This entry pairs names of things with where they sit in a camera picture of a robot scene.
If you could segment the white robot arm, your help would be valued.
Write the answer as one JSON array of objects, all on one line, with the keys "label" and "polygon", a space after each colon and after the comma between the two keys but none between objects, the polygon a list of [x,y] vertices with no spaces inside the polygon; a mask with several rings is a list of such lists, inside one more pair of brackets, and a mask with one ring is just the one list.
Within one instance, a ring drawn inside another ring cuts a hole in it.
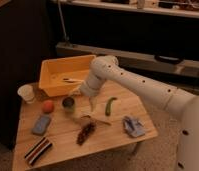
[{"label": "white robot arm", "polygon": [[175,171],[199,171],[199,95],[126,71],[111,55],[95,57],[88,76],[76,90],[96,97],[107,80],[173,114],[181,122]]}]

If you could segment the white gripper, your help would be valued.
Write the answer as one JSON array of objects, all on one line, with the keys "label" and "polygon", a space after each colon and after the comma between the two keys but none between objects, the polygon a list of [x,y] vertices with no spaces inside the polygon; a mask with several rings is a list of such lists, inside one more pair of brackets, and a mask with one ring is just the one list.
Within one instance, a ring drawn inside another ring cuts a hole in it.
[{"label": "white gripper", "polygon": [[89,97],[89,104],[91,112],[93,112],[97,105],[97,96],[103,85],[103,80],[98,78],[93,73],[90,73],[84,82],[81,84],[80,89],[76,88],[70,92],[70,96],[80,96],[82,93]]}]

